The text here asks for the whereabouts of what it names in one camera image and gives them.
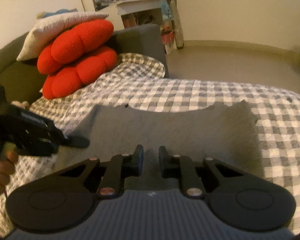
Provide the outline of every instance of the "checkered bedspread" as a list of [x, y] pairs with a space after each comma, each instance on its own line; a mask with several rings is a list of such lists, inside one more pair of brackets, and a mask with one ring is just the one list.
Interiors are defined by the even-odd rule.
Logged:
[[[118, 64], [93, 84], [66, 98], [40, 98], [32, 104], [31, 111], [52, 119], [69, 134], [96, 104], [128, 103], [135, 109], [182, 112], [203, 109], [215, 102], [231, 106], [245, 100], [259, 119], [256, 130], [266, 179], [294, 195], [297, 209], [289, 228], [295, 234], [300, 232], [300, 95], [262, 85], [163, 79], [163, 64], [139, 54], [121, 54]], [[7, 194], [51, 173], [55, 159], [20, 157]], [[1, 195], [0, 236], [12, 228], [5, 212], [5, 196]]]

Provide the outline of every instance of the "red pillow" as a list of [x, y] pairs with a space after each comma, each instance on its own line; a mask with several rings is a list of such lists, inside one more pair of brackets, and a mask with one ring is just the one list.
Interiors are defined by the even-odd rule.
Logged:
[[38, 70], [50, 75], [63, 65], [80, 58], [104, 44], [112, 35], [113, 24], [107, 20], [93, 20], [81, 23], [61, 33], [39, 55]]
[[47, 99], [68, 96], [84, 85], [95, 82], [100, 75], [111, 70], [116, 61], [116, 52], [103, 45], [58, 73], [48, 76], [42, 94]]

